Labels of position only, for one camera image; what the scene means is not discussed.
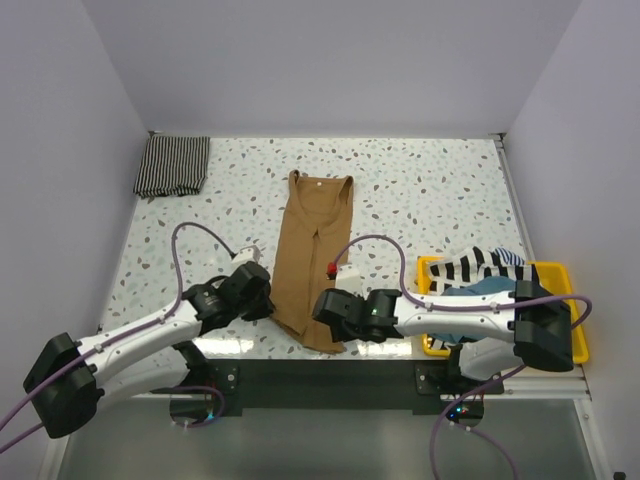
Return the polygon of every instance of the white wall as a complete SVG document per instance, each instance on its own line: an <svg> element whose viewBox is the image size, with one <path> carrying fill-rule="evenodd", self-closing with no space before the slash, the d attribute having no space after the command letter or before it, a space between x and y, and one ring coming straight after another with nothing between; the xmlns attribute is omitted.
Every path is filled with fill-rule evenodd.
<svg viewBox="0 0 640 480"><path fill-rule="evenodd" d="M148 129L504 132L579 0L84 0Z"/></svg>
<svg viewBox="0 0 640 480"><path fill-rule="evenodd" d="M594 301L587 379L613 466L640 471L640 3L583 0L507 136L536 257Z"/></svg>
<svg viewBox="0 0 640 480"><path fill-rule="evenodd" d="M44 343L95 331L146 131L79 0L0 5L0 416ZM31 406L0 444L38 423ZM39 432L0 457L30 479Z"/></svg>

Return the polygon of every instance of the yellow basket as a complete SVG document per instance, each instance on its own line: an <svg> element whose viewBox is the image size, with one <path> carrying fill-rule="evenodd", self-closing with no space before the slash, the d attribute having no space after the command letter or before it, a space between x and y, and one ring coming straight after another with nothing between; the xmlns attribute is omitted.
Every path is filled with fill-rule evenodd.
<svg viewBox="0 0 640 480"><path fill-rule="evenodd" d="M442 257L419 257L418 258L418 292L421 294L429 293L429 285L431 279L427 274L427 266L431 262L441 260ZM538 277L540 278L540 284L549 292L554 295L565 295L573 293L571 288L571 282L569 281L569 274L567 269L561 263L553 262L531 262L536 266L538 271ZM569 308L571 309L571 321L575 322L578 319L578 307L575 300L567 301ZM580 364L586 363L589 360L589 348L587 347L587 340L584 336L584 330L582 325L578 325L571 334L573 344L573 363ZM422 349L427 355L435 357L448 357L449 350L434 350L431 348L433 345L433 338L429 335L422 335Z"/></svg>

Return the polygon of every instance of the striped fabric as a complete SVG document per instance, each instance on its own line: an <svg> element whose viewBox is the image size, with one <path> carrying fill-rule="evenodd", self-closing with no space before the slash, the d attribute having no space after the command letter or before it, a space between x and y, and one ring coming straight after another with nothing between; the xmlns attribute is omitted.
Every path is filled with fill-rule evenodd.
<svg viewBox="0 0 640 480"><path fill-rule="evenodd" d="M502 276L512 280L539 282L533 265L507 265L496 252L470 247L458 255L429 264L429 291L442 294L447 288L475 285L486 277Z"/></svg>
<svg viewBox="0 0 640 480"><path fill-rule="evenodd" d="M520 255L506 248L498 247L494 252L500 256L500 261L503 265L525 265L527 263Z"/></svg>
<svg viewBox="0 0 640 480"><path fill-rule="evenodd" d="M149 138L133 192L142 198L199 193L207 178L210 140L169 135Z"/></svg>

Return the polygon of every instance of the terrazzo table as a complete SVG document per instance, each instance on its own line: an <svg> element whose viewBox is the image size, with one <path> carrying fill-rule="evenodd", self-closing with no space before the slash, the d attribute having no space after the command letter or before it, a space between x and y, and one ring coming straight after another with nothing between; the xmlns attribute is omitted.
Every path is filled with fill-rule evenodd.
<svg viewBox="0 0 640 480"><path fill-rule="evenodd" d="M524 256L493 140L213 139L200 195L138 201L101 328L111 330L172 301L170 235L183 221L213 229L234 250L257 245L261 264L271 273L293 169L314 177L354 177L351 236L387 233L397 239L409 259L407 285L414 285L419 255L446 256L478 245ZM177 245L187 288L230 273L227 254L204 232L182 231ZM367 291L397 288L399 260L390 245L363 242L349 258ZM235 320L196 344L208 358L424 358L418 339L356 341L339 355L318 353L269 319Z"/></svg>

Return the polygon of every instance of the brown vest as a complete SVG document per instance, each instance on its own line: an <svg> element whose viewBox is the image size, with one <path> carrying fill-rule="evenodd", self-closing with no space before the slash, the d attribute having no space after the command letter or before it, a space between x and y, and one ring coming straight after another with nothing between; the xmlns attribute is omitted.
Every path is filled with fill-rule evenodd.
<svg viewBox="0 0 640 480"><path fill-rule="evenodd" d="M271 281L276 306L271 317L302 345L321 352L344 351L311 312L320 293L335 285L327 278L327 265L349 242L352 216L352 177L301 177L297 170L289 174L289 201ZM346 261L345 253L341 263Z"/></svg>

